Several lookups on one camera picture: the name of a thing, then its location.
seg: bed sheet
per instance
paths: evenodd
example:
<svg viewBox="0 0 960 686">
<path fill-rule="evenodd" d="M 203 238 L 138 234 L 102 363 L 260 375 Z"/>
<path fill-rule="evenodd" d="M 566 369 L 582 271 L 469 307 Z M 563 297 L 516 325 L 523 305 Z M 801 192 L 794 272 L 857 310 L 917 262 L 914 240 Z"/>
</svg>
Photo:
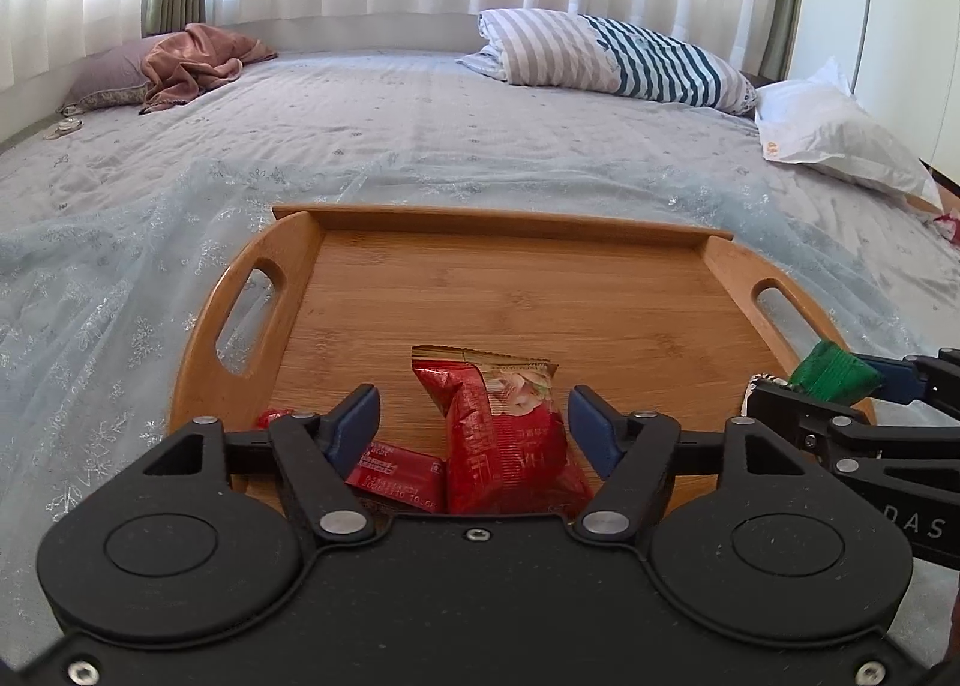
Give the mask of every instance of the bed sheet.
<svg viewBox="0 0 960 686">
<path fill-rule="evenodd" d="M 727 227 L 856 349 L 960 345 L 960 254 L 894 200 L 760 157 L 711 109 L 514 88 L 446 54 L 282 56 L 186 107 L 88 114 L 0 155 L 0 655 L 56 636 L 40 536 L 160 439 L 184 342 L 277 200 L 521 208 Z M 243 360 L 269 291 L 243 294 Z M 800 350 L 809 337 L 779 315 Z M 888 422 L 915 409 L 885 408 Z M 918 563 L 895 635 L 942 654 L 956 574 Z"/>
</svg>

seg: red packet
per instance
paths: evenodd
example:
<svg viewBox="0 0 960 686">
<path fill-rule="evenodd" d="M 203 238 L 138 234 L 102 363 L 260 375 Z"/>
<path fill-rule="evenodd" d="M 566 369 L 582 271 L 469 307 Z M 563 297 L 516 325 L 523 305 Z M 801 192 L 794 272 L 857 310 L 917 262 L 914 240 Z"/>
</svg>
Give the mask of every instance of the red packet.
<svg viewBox="0 0 960 686">
<path fill-rule="evenodd" d="M 948 242 L 960 247 L 960 212 L 951 209 L 947 214 L 934 218 L 933 227 Z"/>
<path fill-rule="evenodd" d="M 260 415 L 259 415 L 259 417 L 257 417 L 256 421 L 254 421 L 253 427 L 254 427 L 255 429 L 265 429 L 267 426 L 270 426 L 270 422 L 271 422 L 271 421 L 275 421 L 275 420 L 277 420 L 277 418 L 279 418 L 279 417 L 281 417 L 281 416 L 283 416 L 283 415 L 289 415 L 289 414 L 292 413 L 292 412 L 293 412 L 293 409 L 291 409 L 291 408 L 284 408 L 284 409 L 270 408 L 270 409 L 265 409 L 265 411 L 263 411 L 263 412 L 260 413 Z"/>
<path fill-rule="evenodd" d="M 592 492 L 553 403 L 555 364 L 421 346 L 412 366 L 446 418 L 451 513 L 573 517 L 586 506 Z"/>
<path fill-rule="evenodd" d="M 347 478 L 364 507 L 398 512 L 446 511 L 446 467 L 435 456 L 371 442 Z"/>
</svg>

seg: tray handle hole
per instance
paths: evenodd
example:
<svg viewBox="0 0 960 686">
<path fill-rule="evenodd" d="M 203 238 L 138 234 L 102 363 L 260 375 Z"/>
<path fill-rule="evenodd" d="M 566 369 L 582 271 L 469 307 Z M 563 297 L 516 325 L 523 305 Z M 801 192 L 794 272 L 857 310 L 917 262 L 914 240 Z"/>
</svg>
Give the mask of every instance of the tray handle hole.
<svg viewBox="0 0 960 686">
<path fill-rule="evenodd" d="M 253 269 L 217 337 L 217 357 L 232 374 L 246 371 L 251 350 L 274 310 L 274 297 L 270 278 L 260 269 Z"/>
<path fill-rule="evenodd" d="M 820 341 L 813 326 L 810 326 L 810 323 L 797 311 L 797 307 L 790 304 L 789 299 L 780 293 L 778 288 L 770 287 L 761 290 L 757 295 L 757 307 L 781 333 L 798 357 L 805 358 L 810 355 L 810 351 Z"/>
</svg>

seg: pink blanket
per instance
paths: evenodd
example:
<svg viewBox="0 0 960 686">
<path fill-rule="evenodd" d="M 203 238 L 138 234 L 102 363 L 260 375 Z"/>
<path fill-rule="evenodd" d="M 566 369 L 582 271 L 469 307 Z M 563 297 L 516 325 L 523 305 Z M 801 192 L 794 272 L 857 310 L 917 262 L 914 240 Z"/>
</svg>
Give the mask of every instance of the pink blanket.
<svg viewBox="0 0 960 686">
<path fill-rule="evenodd" d="M 140 113 L 188 104 L 200 93 L 235 82 L 244 64 L 276 56 L 257 38 L 191 23 L 144 56 L 140 68 L 152 85 Z"/>
</svg>

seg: bamboo tray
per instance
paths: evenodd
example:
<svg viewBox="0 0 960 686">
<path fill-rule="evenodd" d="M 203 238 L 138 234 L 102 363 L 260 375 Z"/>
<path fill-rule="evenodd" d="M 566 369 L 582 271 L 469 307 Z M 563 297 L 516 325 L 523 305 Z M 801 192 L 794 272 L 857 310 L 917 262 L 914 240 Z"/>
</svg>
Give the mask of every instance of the bamboo tray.
<svg viewBox="0 0 960 686">
<path fill-rule="evenodd" d="M 410 371 L 411 345 L 432 344 L 548 357 L 563 408 L 570 387 L 587 384 L 621 411 L 659 409 L 685 429 L 722 430 L 750 375 L 799 362 L 758 307 L 761 291 L 781 291 L 819 336 L 844 345 L 813 299 L 723 230 L 406 206 L 274 214 L 200 312 L 173 429 L 215 414 L 246 430 L 268 406 L 325 412 L 371 382 L 378 439 L 445 456 L 443 417 Z M 253 269 L 275 295 L 237 375 L 216 342 Z M 712 487 L 713 478 L 678 478 L 672 504 Z M 248 493 L 269 500 L 262 484 Z"/>
</svg>

